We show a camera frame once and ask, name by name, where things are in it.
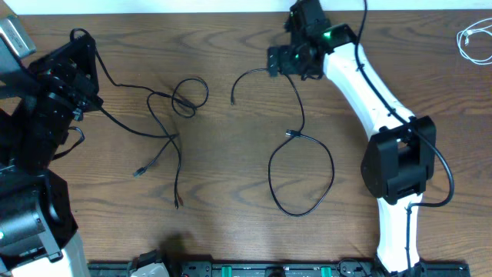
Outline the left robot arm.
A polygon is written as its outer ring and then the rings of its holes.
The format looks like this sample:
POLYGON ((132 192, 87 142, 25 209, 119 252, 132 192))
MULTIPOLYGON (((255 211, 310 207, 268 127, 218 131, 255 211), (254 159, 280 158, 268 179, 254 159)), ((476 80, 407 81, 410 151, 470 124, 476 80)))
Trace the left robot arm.
POLYGON ((1 47, 1 97, 19 97, 1 113, 1 273, 12 276, 88 276, 68 184, 50 170, 86 112, 101 107, 95 40, 69 43, 25 67, 1 47))

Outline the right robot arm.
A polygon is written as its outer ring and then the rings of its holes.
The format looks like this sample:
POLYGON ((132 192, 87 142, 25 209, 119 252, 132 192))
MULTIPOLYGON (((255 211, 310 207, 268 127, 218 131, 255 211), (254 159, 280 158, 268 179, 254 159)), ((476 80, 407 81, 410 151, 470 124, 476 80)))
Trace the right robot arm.
POLYGON ((268 49, 268 74, 325 77, 345 97, 368 140, 361 175, 377 200, 379 269, 389 276, 417 276, 423 269, 417 212, 434 174, 434 122, 416 117, 391 93, 367 59, 362 33, 332 24, 319 1, 295 2, 285 30, 291 41, 268 49))

